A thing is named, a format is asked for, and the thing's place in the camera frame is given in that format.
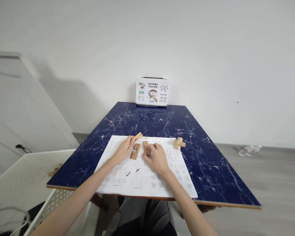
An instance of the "plastic bottle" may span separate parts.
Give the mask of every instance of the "plastic bottle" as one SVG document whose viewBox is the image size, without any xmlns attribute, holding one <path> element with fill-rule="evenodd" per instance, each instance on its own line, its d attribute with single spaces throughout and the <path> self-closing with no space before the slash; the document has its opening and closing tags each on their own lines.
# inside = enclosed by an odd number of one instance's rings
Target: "plastic bottle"
<svg viewBox="0 0 295 236">
<path fill-rule="evenodd" d="M 255 151 L 255 153 L 258 153 L 261 148 L 262 147 L 260 145 L 258 145 L 258 146 L 250 145 L 250 146 L 245 147 L 238 154 L 241 155 L 241 156 L 245 156 L 245 155 L 250 156 L 249 155 L 250 152 Z"/>
</svg>

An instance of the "white box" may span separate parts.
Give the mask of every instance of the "white box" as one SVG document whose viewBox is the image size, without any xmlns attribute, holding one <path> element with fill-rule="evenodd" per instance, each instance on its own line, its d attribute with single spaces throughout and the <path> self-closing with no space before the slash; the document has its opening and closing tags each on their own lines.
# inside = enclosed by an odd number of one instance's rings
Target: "white box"
<svg viewBox="0 0 295 236">
<path fill-rule="evenodd" d="M 143 77 L 135 85 L 135 103 L 143 106 L 167 106 L 170 83 L 163 78 Z"/>
</svg>

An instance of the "instruction sheet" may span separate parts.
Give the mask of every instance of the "instruction sheet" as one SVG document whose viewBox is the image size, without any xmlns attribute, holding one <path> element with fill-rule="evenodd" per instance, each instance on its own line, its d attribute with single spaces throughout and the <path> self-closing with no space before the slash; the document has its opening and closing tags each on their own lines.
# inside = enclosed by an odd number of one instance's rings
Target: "instruction sheet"
<svg viewBox="0 0 295 236">
<path fill-rule="evenodd" d="M 120 143 L 127 136 L 113 135 L 99 160 L 95 172 L 115 153 Z M 197 192 L 190 178 L 180 150 L 174 148 L 175 138 L 142 137 L 136 143 L 141 144 L 136 160 L 130 156 L 116 165 L 102 182 L 97 193 L 121 194 L 127 196 L 173 197 L 166 182 L 159 174 L 152 171 L 143 159 L 143 141 L 149 144 L 158 143 L 164 148 L 169 168 L 190 197 L 197 198 Z"/>
</svg>

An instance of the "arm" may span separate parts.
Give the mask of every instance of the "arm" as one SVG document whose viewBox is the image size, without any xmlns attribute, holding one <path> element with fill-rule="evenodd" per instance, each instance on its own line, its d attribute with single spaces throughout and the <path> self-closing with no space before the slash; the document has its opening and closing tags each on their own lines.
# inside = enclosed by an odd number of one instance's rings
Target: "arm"
<svg viewBox="0 0 295 236">
<path fill-rule="evenodd" d="M 43 222 L 33 231 L 32 236 L 64 235 L 81 214 L 100 184 L 108 173 L 121 161 L 126 159 L 134 145 L 134 136 L 128 136 L 115 154 L 105 164 L 92 174 L 70 197 L 60 204 Z"/>
<path fill-rule="evenodd" d="M 189 194 L 181 186 L 175 174 L 170 170 L 167 163 L 166 154 L 161 145 L 149 144 L 147 148 L 153 153 L 153 158 L 143 155 L 144 160 L 149 164 L 152 170 L 158 172 L 169 186 L 192 236 L 216 236 L 217 233 L 198 209 Z"/>
</svg>

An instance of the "person's right hand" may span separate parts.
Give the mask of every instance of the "person's right hand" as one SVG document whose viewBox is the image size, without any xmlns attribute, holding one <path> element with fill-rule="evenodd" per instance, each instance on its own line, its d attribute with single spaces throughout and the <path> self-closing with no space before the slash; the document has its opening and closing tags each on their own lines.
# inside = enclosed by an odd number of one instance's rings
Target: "person's right hand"
<svg viewBox="0 0 295 236">
<path fill-rule="evenodd" d="M 149 144 L 147 148 L 150 148 L 152 158 L 149 158 L 145 153 L 143 154 L 143 159 L 148 163 L 151 169 L 160 175 L 164 175 L 167 172 L 170 172 L 168 167 L 166 154 L 164 149 L 158 143 Z"/>
</svg>

